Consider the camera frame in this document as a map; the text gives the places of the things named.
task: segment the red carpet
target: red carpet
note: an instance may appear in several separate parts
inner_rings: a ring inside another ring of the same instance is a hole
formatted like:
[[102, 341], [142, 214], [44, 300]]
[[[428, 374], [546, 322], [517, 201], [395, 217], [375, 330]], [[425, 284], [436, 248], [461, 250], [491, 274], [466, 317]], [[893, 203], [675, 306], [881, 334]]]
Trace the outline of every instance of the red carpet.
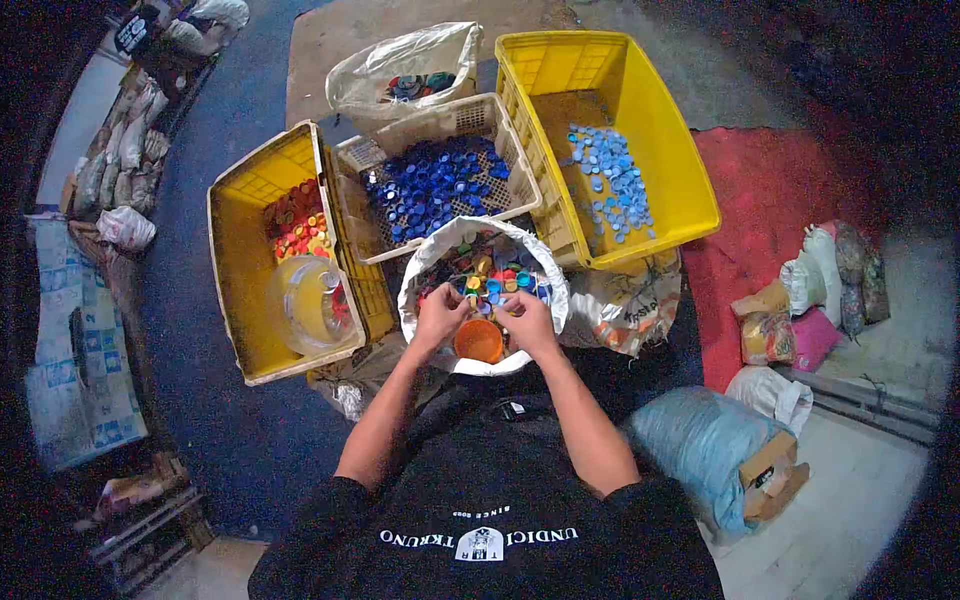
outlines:
[[[803, 247], [804, 226], [843, 219], [874, 224], [861, 186], [844, 180], [812, 132], [694, 132], [723, 219], [713, 235], [684, 245], [697, 308], [707, 387], [723, 393], [740, 370], [733, 300], [755, 294]], [[876, 227], [866, 227], [874, 237]]]

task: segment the plastic crate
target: plastic crate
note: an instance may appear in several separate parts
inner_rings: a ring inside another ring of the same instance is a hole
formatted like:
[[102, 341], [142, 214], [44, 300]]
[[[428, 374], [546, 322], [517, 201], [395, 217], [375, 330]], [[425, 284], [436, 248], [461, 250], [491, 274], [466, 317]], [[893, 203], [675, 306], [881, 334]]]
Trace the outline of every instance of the plastic crate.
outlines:
[[[371, 206], [360, 173], [373, 169], [382, 176], [388, 158], [401, 154], [418, 141], [440, 141], [469, 134], [491, 139], [496, 152], [510, 167], [510, 176], [505, 181], [487, 176], [486, 169], [475, 178], [491, 187], [485, 202], [503, 210], [494, 218], [506, 221], [540, 207], [543, 198], [533, 170], [496, 94], [480, 94], [428, 108], [379, 130], [372, 137], [357, 135], [333, 149], [332, 167], [340, 212], [349, 245], [359, 262], [372, 265], [413, 252], [424, 239], [401, 243], [391, 239], [393, 224], [387, 221], [381, 207]], [[482, 155], [480, 164], [484, 168], [488, 165]], [[466, 202], [454, 199], [452, 203], [454, 216], [472, 214]]]
[[[531, 216], [559, 265], [621, 271], [642, 256], [720, 229], [713, 188], [684, 118], [631, 37], [591, 31], [510, 34], [497, 39], [494, 52], [500, 64], [497, 93], [543, 196], [543, 206]], [[655, 239], [633, 231], [626, 243], [616, 244], [607, 228], [594, 241], [588, 207], [609, 196], [610, 187], [605, 183], [604, 193], [593, 193], [579, 165], [560, 167], [557, 156], [572, 156], [566, 140], [570, 123], [613, 128], [627, 137], [647, 185]]]
[[[337, 252], [343, 244], [338, 240], [339, 219], [329, 201], [321, 152], [317, 126], [303, 121], [244, 156], [207, 190], [217, 296], [237, 367], [250, 386], [347, 358], [367, 343], [368, 330], [372, 336], [382, 337], [385, 327], [389, 330], [396, 325], [382, 271], [351, 269], [349, 261], [341, 258], [343, 253]], [[310, 178], [320, 184], [324, 212], [333, 219], [328, 221], [327, 231], [334, 250], [330, 257], [342, 270], [347, 269], [344, 290], [355, 330], [335, 349], [303, 356], [286, 347], [267, 318], [266, 290], [277, 261], [264, 228], [263, 211], [291, 187]], [[357, 298], [358, 291], [362, 300]]]

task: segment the orange bowl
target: orange bowl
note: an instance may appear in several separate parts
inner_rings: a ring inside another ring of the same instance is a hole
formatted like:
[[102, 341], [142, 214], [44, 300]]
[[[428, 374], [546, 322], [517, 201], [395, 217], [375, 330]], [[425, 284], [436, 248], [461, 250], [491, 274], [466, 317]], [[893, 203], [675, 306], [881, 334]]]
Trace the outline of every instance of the orange bowl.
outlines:
[[503, 357], [503, 336], [493, 323], [474, 319], [460, 325], [453, 338], [453, 350], [459, 358], [471, 358], [495, 365]]

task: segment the blue plastic bag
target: blue plastic bag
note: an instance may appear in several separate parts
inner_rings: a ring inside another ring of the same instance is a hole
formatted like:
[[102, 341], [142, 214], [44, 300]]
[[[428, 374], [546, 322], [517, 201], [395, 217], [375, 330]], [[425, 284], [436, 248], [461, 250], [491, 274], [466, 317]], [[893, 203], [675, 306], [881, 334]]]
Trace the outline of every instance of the blue plastic bag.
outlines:
[[707, 388], [678, 388], [635, 411], [624, 423], [630, 446], [684, 486], [714, 532], [743, 535], [738, 469], [781, 431], [782, 423]]

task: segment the white plastic crate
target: white plastic crate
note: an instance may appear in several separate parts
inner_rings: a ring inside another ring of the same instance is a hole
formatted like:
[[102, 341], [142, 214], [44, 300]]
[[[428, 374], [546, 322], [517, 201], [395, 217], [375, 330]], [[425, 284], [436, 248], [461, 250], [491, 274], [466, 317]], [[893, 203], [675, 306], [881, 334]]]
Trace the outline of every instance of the white plastic crate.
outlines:
[[[510, 168], [506, 180], [492, 178], [487, 175], [487, 159], [480, 156], [483, 171], [474, 180], [491, 188], [484, 202], [503, 210], [493, 218], [506, 221], [543, 203], [519, 137], [496, 94], [470, 96], [429, 108], [388, 125], [371, 137], [357, 135], [333, 149], [333, 174], [343, 223], [348, 230], [346, 238], [360, 262], [371, 265], [402, 256], [423, 243], [422, 237], [400, 243], [393, 241], [386, 210], [370, 204], [360, 174], [374, 170], [381, 177], [387, 159], [402, 154], [411, 144], [422, 140], [442, 141], [454, 135], [482, 135], [492, 140], [496, 153]], [[451, 199], [451, 203], [455, 217], [472, 214], [466, 202]]]

